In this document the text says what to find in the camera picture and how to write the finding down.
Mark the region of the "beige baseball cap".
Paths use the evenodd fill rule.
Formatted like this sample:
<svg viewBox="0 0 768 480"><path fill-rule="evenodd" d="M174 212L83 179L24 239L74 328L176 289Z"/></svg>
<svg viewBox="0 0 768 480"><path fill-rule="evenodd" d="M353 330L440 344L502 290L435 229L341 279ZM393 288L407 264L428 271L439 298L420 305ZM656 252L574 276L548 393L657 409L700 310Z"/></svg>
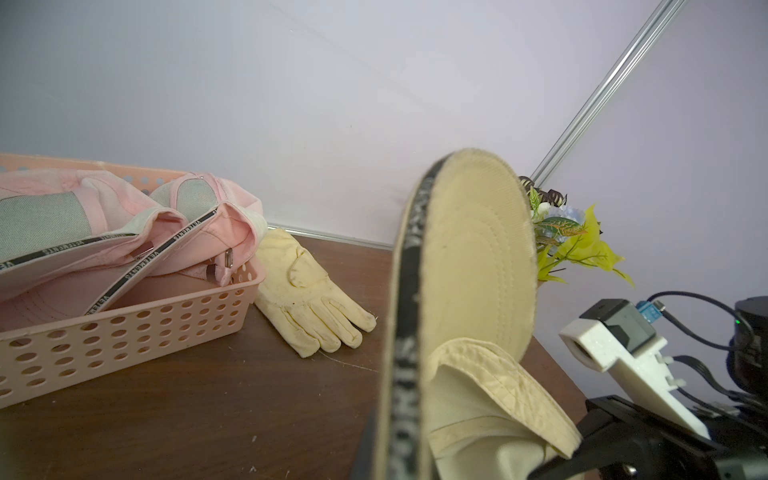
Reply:
<svg viewBox="0 0 768 480"><path fill-rule="evenodd" d="M538 289L518 176L463 149L435 162L403 211L373 438L375 479L525 479L582 437L523 367Z"/></svg>

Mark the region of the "artificial green plant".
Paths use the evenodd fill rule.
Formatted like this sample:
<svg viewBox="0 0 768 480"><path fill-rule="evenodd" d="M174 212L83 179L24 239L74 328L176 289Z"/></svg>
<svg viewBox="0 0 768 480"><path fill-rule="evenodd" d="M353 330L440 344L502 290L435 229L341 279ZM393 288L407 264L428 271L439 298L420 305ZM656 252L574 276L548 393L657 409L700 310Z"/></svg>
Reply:
<svg viewBox="0 0 768 480"><path fill-rule="evenodd" d="M582 210L569 204L558 190L544 190L526 176L519 178L533 222L539 283L564 280L558 275L569 265L612 273L629 285L633 279L617 266L625 261L602 239L595 207Z"/></svg>

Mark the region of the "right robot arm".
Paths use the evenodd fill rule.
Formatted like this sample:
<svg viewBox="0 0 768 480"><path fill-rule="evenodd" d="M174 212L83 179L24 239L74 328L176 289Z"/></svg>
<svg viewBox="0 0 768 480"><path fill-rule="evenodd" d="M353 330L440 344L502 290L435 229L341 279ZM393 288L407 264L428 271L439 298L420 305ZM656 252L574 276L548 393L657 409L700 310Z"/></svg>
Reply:
<svg viewBox="0 0 768 480"><path fill-rule="evenodd" d="M586 401L583 436L569 459L557 458L533 479L571 479L597 471L603 479L764 479L767 476L767 299L729 307L702 301L733 319L726 366L735 389L721 385L690 355L666 356L654 328L665 319L690 338L662 303L665 292L636 304L598 301L560 336L587 368L609 374L625 395Z"/></svg>

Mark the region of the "pink baseball cap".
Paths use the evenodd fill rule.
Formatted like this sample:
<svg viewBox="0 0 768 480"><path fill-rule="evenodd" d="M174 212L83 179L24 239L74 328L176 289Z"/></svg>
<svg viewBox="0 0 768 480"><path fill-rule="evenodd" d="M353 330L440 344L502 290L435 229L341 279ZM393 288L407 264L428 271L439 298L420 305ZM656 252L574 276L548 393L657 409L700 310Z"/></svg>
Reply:
<svg viewBox="0 0 768 480"><path fill-rule="evenodd" d="M151 197L187 223L153 246L86 311L96 314L224 287L268 231L260 199L231 180L188 173Z"/></svg>
<svg viewBox="0 0 768 480"><path fill-rule="evenodd" d="M1 329L76 318L188 221L106 171L1 176Z"/></svg>

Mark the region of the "cream work glove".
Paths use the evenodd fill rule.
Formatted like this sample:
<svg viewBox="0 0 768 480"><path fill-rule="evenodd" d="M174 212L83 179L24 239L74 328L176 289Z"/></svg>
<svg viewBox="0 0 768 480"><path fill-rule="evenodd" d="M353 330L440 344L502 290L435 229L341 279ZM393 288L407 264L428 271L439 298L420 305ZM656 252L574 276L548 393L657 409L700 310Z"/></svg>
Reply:
<svg viewBox="0 0 768 480"><path fill-rule="evenodd" d="M314 256L283 229L267 232L255 258L265 267L254 304L302 358L357 348L376 317L333 282Z"/></svg>

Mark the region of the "pink plastic basket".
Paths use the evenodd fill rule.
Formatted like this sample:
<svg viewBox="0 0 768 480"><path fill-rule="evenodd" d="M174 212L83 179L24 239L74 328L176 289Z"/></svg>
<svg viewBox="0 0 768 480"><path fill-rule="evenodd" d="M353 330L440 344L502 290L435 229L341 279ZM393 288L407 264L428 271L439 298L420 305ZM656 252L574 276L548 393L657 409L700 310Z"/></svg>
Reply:
<svg viewBox="0 0 768 480"><path fill-rule="evenodd" d="M1 176L36 169L110 172L150 198L159 187L188 174L17 154L1 158ZM2 405L19 404L239 331L264 279L254 255L224 287L26 329L1 329Z"/></svg>

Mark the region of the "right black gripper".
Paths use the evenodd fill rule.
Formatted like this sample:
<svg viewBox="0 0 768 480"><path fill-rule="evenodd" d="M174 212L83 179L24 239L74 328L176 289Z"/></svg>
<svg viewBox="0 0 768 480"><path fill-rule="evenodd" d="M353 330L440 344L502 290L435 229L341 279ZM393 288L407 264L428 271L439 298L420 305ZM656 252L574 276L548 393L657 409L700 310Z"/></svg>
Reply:
<svg viewBox="0 0 768 480"><path fill-rule="evenodd" d="M580 447L529 479L571 479L592 470L601 479L767 477L767 423L744 408L694 407L709 430L706 439L618 396L590 399L586 406Z"/></svg>

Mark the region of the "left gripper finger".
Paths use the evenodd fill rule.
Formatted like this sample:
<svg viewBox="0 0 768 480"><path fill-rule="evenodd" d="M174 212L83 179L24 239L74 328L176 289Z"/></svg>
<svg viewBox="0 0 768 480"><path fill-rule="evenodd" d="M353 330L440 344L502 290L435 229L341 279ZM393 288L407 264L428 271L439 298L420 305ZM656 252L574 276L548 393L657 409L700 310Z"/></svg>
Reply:
<svg viewBox="0 0 768 480"><path fill-rule="evenodd" d="M374 462L374 448L377 436L378 412L373 410L368 417L360 438L354 461L350 468L349 480L370 480Z"/></svg>

